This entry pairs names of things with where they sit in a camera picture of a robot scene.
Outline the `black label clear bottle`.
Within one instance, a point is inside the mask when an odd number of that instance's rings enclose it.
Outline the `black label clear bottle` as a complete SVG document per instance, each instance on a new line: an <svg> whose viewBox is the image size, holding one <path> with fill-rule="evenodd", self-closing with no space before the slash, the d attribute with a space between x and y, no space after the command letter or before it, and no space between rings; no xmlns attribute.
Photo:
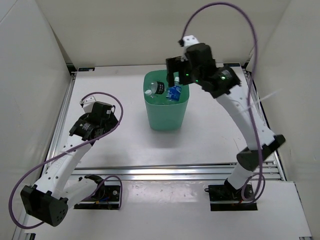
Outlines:
<svg viewBox="0 0 320 240"><path fill-rule="evenodd" d="M162 81L155 81L157 82L157 90L155 95L162 95L166 91L166 85Z"/></svg>

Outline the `blue label clear bottle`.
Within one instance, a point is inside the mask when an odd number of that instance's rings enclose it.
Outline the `blue label clear bottle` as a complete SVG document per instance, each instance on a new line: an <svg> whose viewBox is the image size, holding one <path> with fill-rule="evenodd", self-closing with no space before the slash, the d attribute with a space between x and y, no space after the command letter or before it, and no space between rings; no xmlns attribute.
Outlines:
<svg viewBox="0 0 320 240"><path fill-rule="evenodd" d="M171 102L178 102L180 100L182 88L179 85L180 78L174 78L174 86L169 87L166 93L166 99Z"/></svg>

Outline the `clear bottle white cap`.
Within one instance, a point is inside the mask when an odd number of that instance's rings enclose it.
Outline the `clear bottle white cap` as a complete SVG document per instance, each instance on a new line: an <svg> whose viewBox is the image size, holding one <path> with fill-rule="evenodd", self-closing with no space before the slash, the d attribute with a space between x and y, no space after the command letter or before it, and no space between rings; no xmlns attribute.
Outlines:
<svg viewBox="0 0 320 240"><path fill-rule="evenodd" d="M151 82L144 92L145 96L152 97L156 93L157 88L158 88L158 82L157 81Z"/></svg>

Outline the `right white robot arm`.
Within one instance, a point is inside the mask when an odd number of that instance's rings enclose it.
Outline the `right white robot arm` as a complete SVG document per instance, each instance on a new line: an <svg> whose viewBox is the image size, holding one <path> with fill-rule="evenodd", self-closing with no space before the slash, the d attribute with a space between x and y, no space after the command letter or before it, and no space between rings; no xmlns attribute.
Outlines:
<svg viewBox="0 0 320 240"><path fill-rule="evenodd" d="M247 144L237 154L236 167L224 183L226 197L236 200L259 163L283 145L285 137L269 129L255 107L248 107L248 86L242 83L232 67L216 65L209 45L200 43L193 35L184 36L179 44L183 54L166 59L169 87L176 83L175 73L178 73L180 85L195 83L201 86L228 112Z"/></svg>

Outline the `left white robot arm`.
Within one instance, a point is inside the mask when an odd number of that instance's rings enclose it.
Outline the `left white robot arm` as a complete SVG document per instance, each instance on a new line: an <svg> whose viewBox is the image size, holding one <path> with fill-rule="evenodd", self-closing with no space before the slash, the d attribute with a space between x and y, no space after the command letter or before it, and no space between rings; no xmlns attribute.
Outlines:
<svg viewBox="0 0 320 240"><path fill-rule="evenodd" d="M53 227L58 226L68 210L89 199L100 201L107 194L100 176L89 174L80 177L74 184L67 182L82 157L94 145L94 139L113 129L118 120L115 105L100 101L85 101L83 114L69 131L63 149L66 155L55 160L44 175L32 186L24 186L20 196L26 213Z"/></svg>

